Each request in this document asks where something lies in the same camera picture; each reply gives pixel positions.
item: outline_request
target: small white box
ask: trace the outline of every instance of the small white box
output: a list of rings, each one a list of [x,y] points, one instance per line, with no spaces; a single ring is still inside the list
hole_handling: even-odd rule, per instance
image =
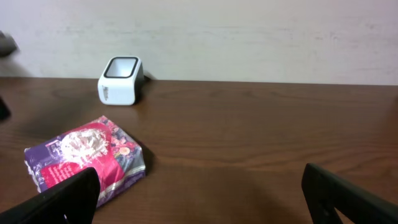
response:
[[[98,80],[98,95],[106,105],[132,105],[141,95],[144,72],[139,57],[114,57]]]

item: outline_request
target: wood grain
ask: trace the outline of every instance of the wood grain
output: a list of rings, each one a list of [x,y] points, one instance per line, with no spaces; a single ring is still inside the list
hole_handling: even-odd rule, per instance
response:
[[[308,162],[398,203],[398,86],[154,81],[106,106],[96,80],[1,78],[0,95],[0,211],[37,193],[24,148],[101,115],[154,157],[93,223],[310,223]]]

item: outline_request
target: pink flower print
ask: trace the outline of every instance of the pink flower print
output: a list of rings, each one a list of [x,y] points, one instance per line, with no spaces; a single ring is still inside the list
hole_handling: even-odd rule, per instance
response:
[[[110,128],[113,128],[113,127],[116,126],[112,121],[108,121],[108,122],[106,123],[106,125],[107,125],[108,127],[110,127]]]
[[[113,154],[116,154],[119,152],[119,148],[118,147],[112,147],[112,152]]]
[[[126,141],[127,141],[127,140],[126,140],[126,137],[123,136],[123,137],[120,139],[119,142],[120,142],[120,144],[125,144]]]
[[[105,121],[106,120],[106,117],[105,116],[101,116],[99,119],[98,119],[98,121]]]
[[[130,153],[130,149],[128,148],[128,147],[121,147],[120,149],[119,149],[119,152],[120,152],[120,154],[122,154],[122,155],[128,155],[129,153]]]
[[[112,130],[112,133],[116,133],[117,131],[119,131],[119,128],[118,127],[113,127],[113,128],[111,128],[111,130]]]
[[[127,159],[132,159],[132,153],[129,153],[126,157]]]
[[[114,137],[111,138],[111,143],[114,144],[115,146],[120,145],[120,141],[117,138],[114,138]]]
[[[126,142],[124,145],[120,145],[119,147],[128,147],[132,152],[134,152],[136,148],[132,142]]]

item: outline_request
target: white wall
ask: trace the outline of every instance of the white wall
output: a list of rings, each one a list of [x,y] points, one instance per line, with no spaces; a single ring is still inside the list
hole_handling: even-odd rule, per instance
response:
[[[0,0],[21,52],[2,75],[398,85],[396,0]]]

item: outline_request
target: purple plastic packaging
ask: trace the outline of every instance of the purple plastic packaging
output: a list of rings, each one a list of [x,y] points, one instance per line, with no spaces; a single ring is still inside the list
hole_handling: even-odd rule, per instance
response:
[[[94,167],[101,185],[97,207],[145,177],[146,168],[140,145],[105,116],[25,149],[25,163],[39,192]]]

